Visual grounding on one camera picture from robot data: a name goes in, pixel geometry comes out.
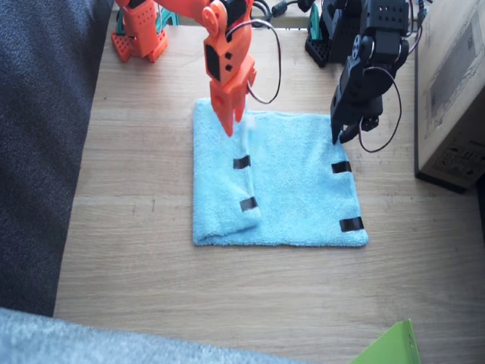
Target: towel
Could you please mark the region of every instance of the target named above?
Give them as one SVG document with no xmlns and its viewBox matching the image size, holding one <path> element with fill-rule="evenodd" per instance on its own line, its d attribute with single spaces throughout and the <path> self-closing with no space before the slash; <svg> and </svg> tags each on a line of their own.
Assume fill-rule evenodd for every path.
<svg viewBox="0 0 485 364">
<path fill-rule="evenodd" d="M 228 138 L 194 111 L 193 240 L 203 245 L 364 246 L 357 191 L 330 118 L 246 111 Z"/>
</svg>

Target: wooden tabletop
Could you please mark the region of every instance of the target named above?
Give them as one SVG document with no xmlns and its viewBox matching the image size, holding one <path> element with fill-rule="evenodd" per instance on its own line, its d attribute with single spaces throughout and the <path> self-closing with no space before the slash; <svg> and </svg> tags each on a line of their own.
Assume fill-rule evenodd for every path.
<svg viewBox="0 0 485 364">
<path fill-rule="evenodd" d="M 114 29 L 111 19 L 110 30 Z M 345 145 L 371 242 L 364 249 L 194 247 L 192 113 L 208 96 L 201 27 L 169 27 L 156 64 L 121 64 L 105 43 L 55 316 L 315 362 L 355 358 L 413 320 L 423 362 L 485 356 L 485 249 L 475 193 L 416 180 L 414 58 L 399 71 L 402 124 L 376 155 Z M 306 32 L 279 30 L 280 96 L 258 110 L 327 114 L 340 66 L 321 70 Z M 255 91 L 277 83 L 271 32 L 256 30 Z M 384 96 L 369 146 L 391 133 Z"/>
</svg>

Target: black tape strip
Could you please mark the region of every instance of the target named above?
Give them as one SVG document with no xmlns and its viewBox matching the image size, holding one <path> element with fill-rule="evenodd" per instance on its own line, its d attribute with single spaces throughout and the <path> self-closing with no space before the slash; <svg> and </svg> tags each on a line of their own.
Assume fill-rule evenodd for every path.
<svg viewBox="0 0 485 364">
<path fill-rule="evenodd" d="M 234 159 L 234 169 L 244 169 L 251 165 L 251 159 L 249 155 L 241 159 Z"/>
<path fill-rule="evenodd" d="M 332 165 L 333 173 L 343 173 L 343 172 L 352 172 L 350 168 L 350 163 L 348 161 L 335 163 Z"/>
<path fill-rule="evenodd" d="M 358 231 L 364 228 L 364 224 L 362 223 L 362 218 L 359 216 L 358 218 L 346 218 L 344 220 L 340 220 L 340 229 L 342 229 L 343 233 L 348 231 Z"/>
<path fill-rule="evenodd" d="M 258 207 L 258 203 L 256 202 L 256 199 L 254 197 L 251 197 L 250 199 L 244 199 L 240 202 L 240 205 L 241 210 L 243 211 Z"/>
</svg>

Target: green paper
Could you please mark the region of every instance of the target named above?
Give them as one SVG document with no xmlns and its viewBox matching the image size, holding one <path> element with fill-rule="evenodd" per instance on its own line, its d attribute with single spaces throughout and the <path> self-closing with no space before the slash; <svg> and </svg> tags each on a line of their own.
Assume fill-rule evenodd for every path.
<svg viewBox="0 0 485 364">
<path fill-rule="evenodd" d="M 411 320 L 392 326 L 352 364 L 421 364 Z"/>
</svg>

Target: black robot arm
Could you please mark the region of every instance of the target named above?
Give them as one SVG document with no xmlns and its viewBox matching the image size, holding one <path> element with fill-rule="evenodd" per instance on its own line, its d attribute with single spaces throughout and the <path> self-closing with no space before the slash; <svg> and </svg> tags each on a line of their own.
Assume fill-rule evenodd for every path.
<svg viewBox="0 0 485 364">
<path fill-rule="evenodd" d="M 409 43 L 406 0 L 361 0 L 361 30 L 336 87 L 330 107 L 333 144 L 348 142 L 379 124 L 382 95 L 406 62 Z M 344 125 L 347 128 L 340 134 Z"/>
</svg>

